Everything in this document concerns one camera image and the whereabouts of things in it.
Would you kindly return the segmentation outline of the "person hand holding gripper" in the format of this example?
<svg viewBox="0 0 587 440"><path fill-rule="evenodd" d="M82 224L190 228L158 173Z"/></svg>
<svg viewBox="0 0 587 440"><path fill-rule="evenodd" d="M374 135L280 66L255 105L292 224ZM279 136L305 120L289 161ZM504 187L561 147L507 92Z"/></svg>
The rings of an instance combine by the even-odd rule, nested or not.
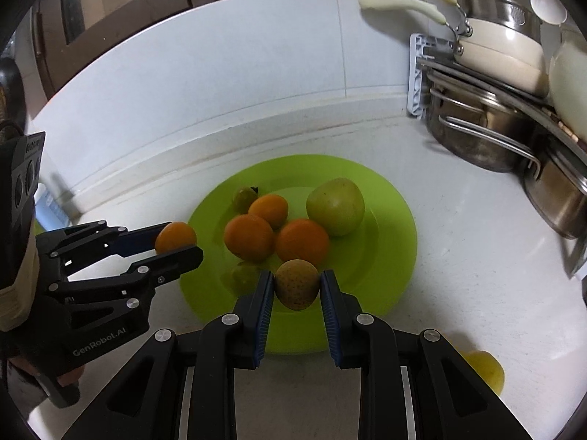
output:
<svg viewBox="0 0 587 440"><path fill-rule="evenodd" d="M31 374L33 377L39 377L42 372L25 356L13 356L9 357L9 363L12 363L14 367L18 367L19 370L25 371L27 374ZM57 381L61 386L68 386L78 382L83 374L85 373L85 366L77 367L68 373L62 374L57 377Z"/></svg>

